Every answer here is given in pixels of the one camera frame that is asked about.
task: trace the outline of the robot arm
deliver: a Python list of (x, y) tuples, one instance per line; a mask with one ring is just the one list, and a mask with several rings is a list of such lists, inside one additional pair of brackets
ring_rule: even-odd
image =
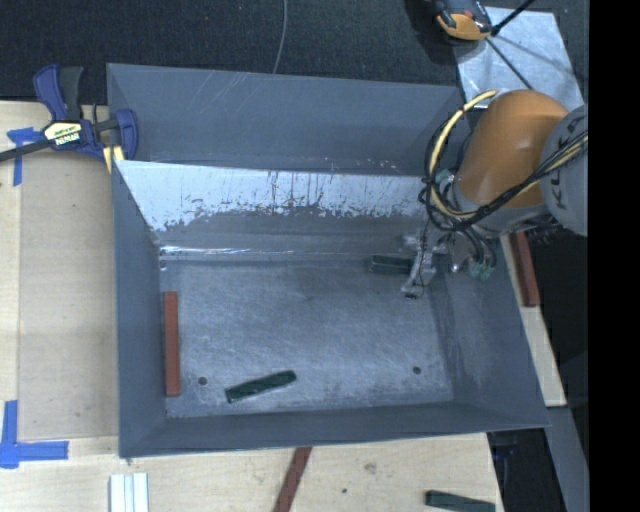
[[(455, 123), (491, 98), (460, 165), (439, 168)], [(416, 295), (428, 282), (435, 254), (447, 254), (453, 272), (487, 279), (495, 265), (492, 246), (502, 235), (545, 226), (587, 236), (587, 173), (587, 106), (568, 112), (530, 90), (478, 95), (432, 140), (419, 197), (427, 224), (403, 291)]]

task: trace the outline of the cable wire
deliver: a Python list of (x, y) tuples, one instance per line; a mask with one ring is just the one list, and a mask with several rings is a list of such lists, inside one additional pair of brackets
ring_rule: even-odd
[(282, 49), (284, 48), (284, 39), (287, 34), (287, 23), (288, 23), (288, 13), (287, 13), (287, 0), (282, 0), (282, 33), (280, 34), (280, 46), (278, 47), (278, 55), (276, 56), (276, 62), (273, 65), (272, 74), (276, 74), (278, 71), (278, 66), (280, 65), (280, 57), (282, 57)]

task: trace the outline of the gray bin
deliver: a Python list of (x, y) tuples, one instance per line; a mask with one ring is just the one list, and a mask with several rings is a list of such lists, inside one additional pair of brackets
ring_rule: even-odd
[[(369, 270), (410, 256), (424, 155), (456, 88), (126, 65), (108, 86), (140, 131), (112, 178), (121, 456), (548, 425), (499, 248), (489, 281), (441, 269), (415, 300), (406, 276)], [(451, 163), (468, 134), (450, 137)], [(283, 370), (297, 380), (226, 401)]]

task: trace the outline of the blue clamp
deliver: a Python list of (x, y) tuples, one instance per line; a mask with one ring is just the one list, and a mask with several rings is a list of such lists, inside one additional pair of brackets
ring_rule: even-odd
[[(56, 127), (56, 123), (69, 121), (79, 125), (74, 133), (63, 139), (53, 135), (47, 136), (49, 147), (55, 151), (75, 151), (104, 162), (105, 145), (97, 136), (98, 125), (82, 119), (82, 109), (78, 104), (78, 84), (84, 68), (65, 67), (50, 64), (39, 70), (33, 77), (33, 86), (42, 103), (51, 114), (51, 123), (44, 128)], [(120, 146), (127, 159), (134, 157), (138, 147), (138, 129), (136, 116), (130, 109), (121, 109), (115, 113), (120, 129)]]
[(67, 455), (69, 441), (19, 443), (16, 440), (17, 430), (18, 401), (5, 402), (2, 442), (0, 442), (0, 468), (16, 469), (21, 462), (69, 458)]
[[(38, 130), (34, 130), (32, 127), (19, 128), (17, 130), (9, 130), (7, 137), (13, 142), (16, 147), (20, 147), (23, 144), (29, 142), (38, 142), (44, 140), (44, 135)], [(17, 187), (22, 183), (22, 157), (16, 157), (13, 164), (13, 186)]]

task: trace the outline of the dark green object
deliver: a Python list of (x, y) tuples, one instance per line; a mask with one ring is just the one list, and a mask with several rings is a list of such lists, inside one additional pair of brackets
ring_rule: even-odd
[(474, 500), (442, 491), (427, 491), (424, 504), (453, 512), (496, 512), (496, 506), (488, 501)]
[(376, 274), (410, 274), (412, 264), (407, 258), (375, 255), (371, 257), (369, 270)]
[(244, 384), (233, 386), (224, 390), (227, 402), (230, 404), (248, 398), (250, 396), (266, 393), (273, 389), (281, 388), (296, 380), (296, 374), (292, 370), (274, 373), (261, 379), (250, 380)]

